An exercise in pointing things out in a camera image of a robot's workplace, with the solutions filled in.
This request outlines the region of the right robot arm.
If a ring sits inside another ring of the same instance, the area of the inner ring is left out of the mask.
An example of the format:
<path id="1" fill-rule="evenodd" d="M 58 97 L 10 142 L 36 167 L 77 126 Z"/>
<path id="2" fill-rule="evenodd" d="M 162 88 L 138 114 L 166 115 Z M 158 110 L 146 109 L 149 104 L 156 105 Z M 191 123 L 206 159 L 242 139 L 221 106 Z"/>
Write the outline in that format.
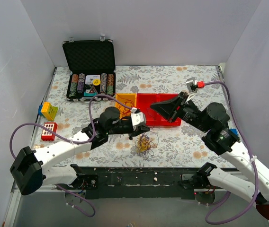
<path id="1" fill-rule="evenodd" d="M 224 173 L 212 164 L 205 164 L 197 176 L 197 182 L 201 187 L 208 188 L 214 185 L 252 201 L 257 211 L 269 220 L 269 169 L 256 156 L 250 156 L 240 138 L 229 129 L 230 117 L 222 104 L 210 103 L 200 111 L 188 100 L 187 93 L 181 92 L 173 99 L 151 104 L 150 108 L 169 122 L 180 118 L 206 133 L 202 137 L 204 144 L 249 179 L 246 182 Z"/>

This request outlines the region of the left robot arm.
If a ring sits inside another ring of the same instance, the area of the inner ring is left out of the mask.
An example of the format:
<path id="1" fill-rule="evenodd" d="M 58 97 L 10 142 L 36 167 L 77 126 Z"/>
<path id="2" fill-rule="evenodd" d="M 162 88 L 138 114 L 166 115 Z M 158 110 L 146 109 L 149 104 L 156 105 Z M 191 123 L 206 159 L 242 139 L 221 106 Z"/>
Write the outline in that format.
<path id="1" fill-rule="evenodd" d="M 109 135 L 128 134 L 130 140 L 148 132 L 146 117 L 139 109 L 132 108 L 130 116 L 120 118 L 116 107 L 108 107 L 99 118 L 68 139 L 53 145 L 31 149 L 22 148 L 10 167 L 22 195 L 29 195 L 41 186 L 67 184 L 73 189 L 83 186 L 84 178 L 76 165 L 58 167 L 58 164 L 76 154 L 91 151 L 107 143 Z"/>

